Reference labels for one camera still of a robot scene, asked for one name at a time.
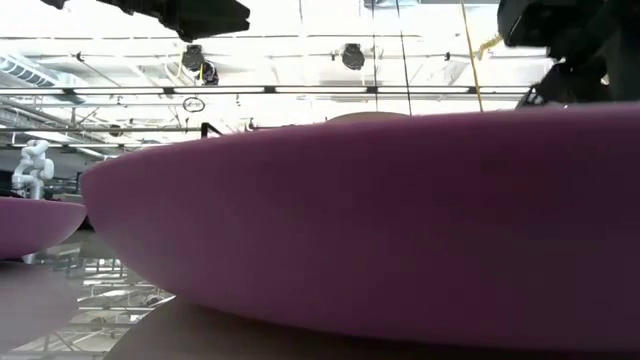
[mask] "yellow cable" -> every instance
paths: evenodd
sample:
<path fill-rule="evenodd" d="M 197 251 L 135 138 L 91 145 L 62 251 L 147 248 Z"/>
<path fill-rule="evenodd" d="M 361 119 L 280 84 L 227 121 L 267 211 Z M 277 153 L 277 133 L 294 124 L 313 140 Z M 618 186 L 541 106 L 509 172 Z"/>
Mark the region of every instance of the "yellow cable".
<path fill-rule="evenodd" d="M 480 112 L 484 112 L 482 106 L 482 94 L 480 94 L 480 84 L 478 83 L 478 71 L 476 70 L 476 61 L 473 54 L 473 46 L 471 45 L 471 35 L 469 34 L 469 24 L 467 22 L 467 9 L 465 8 L 464 0 L 460 0 L 460 6 L 462 7 L 462 17 L 464 19 L 464 29 L 467 32 L 467 45 L 469 46 L 469 58 L 471 59 L 471 68 L 473 69 L 473 81 L 476 84 L 476 94 L 478 95 L 478 104 L 480 104 Z"/>
<path fill-rule="evenodd" d="M 494 36 L 491 40 L 488 40 L 487 42 L 480 45 L 480 48 L 478 48 L 478 51 L 476 51 L 476 56 L 478 57 L 478 60 L 482 60 L 484 53 L 489 49 L 491 49 L 492 47 L 500 44 L 500 42 L 502 42 L 502 36 L 498 34 Z"/>

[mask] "white robot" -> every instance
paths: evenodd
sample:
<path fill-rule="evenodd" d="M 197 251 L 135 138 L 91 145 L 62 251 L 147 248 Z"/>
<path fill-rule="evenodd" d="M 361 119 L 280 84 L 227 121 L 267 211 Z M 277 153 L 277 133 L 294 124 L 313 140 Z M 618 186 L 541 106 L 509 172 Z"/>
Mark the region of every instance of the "white robot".
<path fill-rule="evenodd" d="M 53 179 L 54 165 L 51 159 L 47 159 L 46 151 L 49 142 L 45 140 L 31 140 L 22 149 L 20 165 L 13 172 L 11 183 L 13 190 L 18 194 L 34 200 L 42 199 L 44 195 L 44 181 Z M 29 175 L 23 174 L 32 168 Z"/>

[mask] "cable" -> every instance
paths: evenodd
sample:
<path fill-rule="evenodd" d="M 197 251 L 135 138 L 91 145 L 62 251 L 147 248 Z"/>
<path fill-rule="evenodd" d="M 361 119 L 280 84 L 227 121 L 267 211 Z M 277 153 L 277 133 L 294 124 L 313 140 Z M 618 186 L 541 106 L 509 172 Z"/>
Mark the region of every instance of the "cable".
<path fill-rule="evenodd" d="M 402 19 L 400 18 L 400 1 L 396 0 L 396 10 L 398 11 L 398 22 L 400 24 L 400 44 L 402 44 L 402 61 L 404 62 L 404 80 L 407 85 L 407 100 L 409 101 L 409 116 L 413 116 L 411 106 L 411 90 L 409 89 L 409 70 L 407 69 L 407 53 L 404 48 L 404 31 L 402 31 Z"/>
<path fill-rule="evenodd" d="M 482 45 L 480 45 L 480 47 L 478 48 L 478 51 L 476 51 L 475 55 L 478 57 L 478 60 L 482 60 L 482 57 L 484 56 L 484 53 L 486 51 L 488 51 L 489 49 L 491 49 L 492 47 L 500 44 L 502 42 L 502 36 L 500 34 L 494 36 L 493 38 L 491 38 L 490 40 L 482 43 Z"/>
<path fill-rule="evenodd" d="M 478 95 L 478 104 L 480 105 L 480 112 L 484 112 L 484 107 L 482 106 L 482 94 L 480 94 L 480 84 L 478 82 L 478 71 L 476 70 L 476 60 L 473 54 L 473 46 L 471 45 L 471 35 L 469 34 L 469 23 L 467 21 L 467 9 L 465 7 L 464 0 L 460 0 L 460 7 L 462 7 L 462 18 L 464 19 L 464 29 L 467 33 L 469 59 L 471 60 L 471 68 L 473 69 L 473 82 L 476 85 L 476 95 Z"/>
<path fill-rule="evenodd" d="M 180 80 L 180 75 L 182 75 L 182 59 L 184 59 L 184 51 L 180 53 L 180 61 L 178 61 L 178 75 L 174 75 L 169 70 L 169 63 L 165 61 L 164 63 L 164 72 L 169 75 L 170 79 Z"/>
<path fill-rule="evenodd" d="M 180 115 L 178 115 L 178 108 L 177 107 L 173 107 L 173 110 L 171 110 L 171 108 L 169 108 L 169 111 L 173 114 L 173 120 L 178 120 L 178 127 L 180 129 L 182 129 L 182 122 L 180 121 Z"/>
<path fill-rule="evenodd" d="M 378 51 L 376 50 L 376 4 L 371 5 L 371 21 L 373 35 L 373 86 L 378 87 Z M 376 111 L 380 111 L 378 91 L 376 91 Z"/>

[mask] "white ceiling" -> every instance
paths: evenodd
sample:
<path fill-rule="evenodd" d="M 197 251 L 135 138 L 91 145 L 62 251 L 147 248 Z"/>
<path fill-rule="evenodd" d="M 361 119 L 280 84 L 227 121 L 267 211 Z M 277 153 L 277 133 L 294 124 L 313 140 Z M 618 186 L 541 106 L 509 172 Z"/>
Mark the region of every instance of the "white ceiling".
<path fill-rule="evenodd" d="M 411 86 L 474 85 L 459 5 L 407 7 L 398 17 L 395 9 L 377 9 L 372 14 L 361 0 L 240 2 L 252 10 L 251 30 L 197 41 L 208 60 L 216 64 L 220 85 L 356 86 L 374 81 L 402 86 L 407 81 Z M 467 11 L 473 47 L 477 48 L 496 34 L 497 5 L 468 6 Z M 129 16 L 95 0 L 71 0 L 62 11 L 40 0 L 4 1 L 0 35 L 0 52 L 23 55 L 46 68 L 74 74 L 88 86 L 193 84 L 193 78 L 184 73 L 176 78 L 186 44 L 172 31 L 155 19 Z M 348 70 L 341 63 L 339 54 L 346 43 L 361 44 L 367 56 L 361 71 Z M 86 65 L 76 59 L 79 52 Z M 445 53 L 452 55 L 450 61 L 445 61 Z M 549 67 L 544 49 L 505 49 L 502 45 L 477 62 L 482 86 L 527 86 Z M 207 103 L 205 111 L 189 114 L 181 108 L 179 97 L 94 96 L 76 113 L 80 118 L 93 113 L 84 124 L 138 127 L 176 126 L 177 113 L 181 122 L 189 118 L 190 126 L 209 121 L 232 132 L 243 129 L 250 118 L 274 125 L 324 121 L 355 111 L 409 112 L 402 96 L 220 95 L 202 99 Z M 14 100 L 33 104 L 32 98 Z M 513 108 L 516 100 L 486 98 L 485 108 Z M 49 98 L 39 101 L 48 105 L 42 111 L 70 118 L 70 104 Z M 155 105 L 125 108 L 118 103 Z M 416 97 L 411 106 L 413 114 L 478 110 L 475 98 L 448 96 Z M 191 138 L 189 134 L 136 133 L 116 140 Z M 108 135 L 106 140 L 116 141 Z"/>

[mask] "purple bowl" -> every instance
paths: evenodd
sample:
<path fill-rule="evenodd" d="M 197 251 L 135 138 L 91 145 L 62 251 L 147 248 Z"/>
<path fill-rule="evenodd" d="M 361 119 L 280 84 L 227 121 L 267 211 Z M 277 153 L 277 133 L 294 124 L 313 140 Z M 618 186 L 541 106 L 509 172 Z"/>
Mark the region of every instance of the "purple bowl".
<path fill-rule="evenodd" d="M 82 178 L 98 234 L 183 299 L 431 343 L 640 349 L 640 107 L 292 127 Z"/>
<path fill-rule="evenodd" d="M 85 216 L 82 205 L 0 198 L 0 259 L 18 258 L 61 243 Z"/>
<path fill-rule="evenodd" d="M 389 112 L 359 112 L 359 113 L 351 113 L 336 116 L 333 119 L 329 120 L 332 122 L 371 122 L 372 120 L 395 120 L 408 117 L 409 115 L 398 114 L 398 113 L 389 113 Z"/>

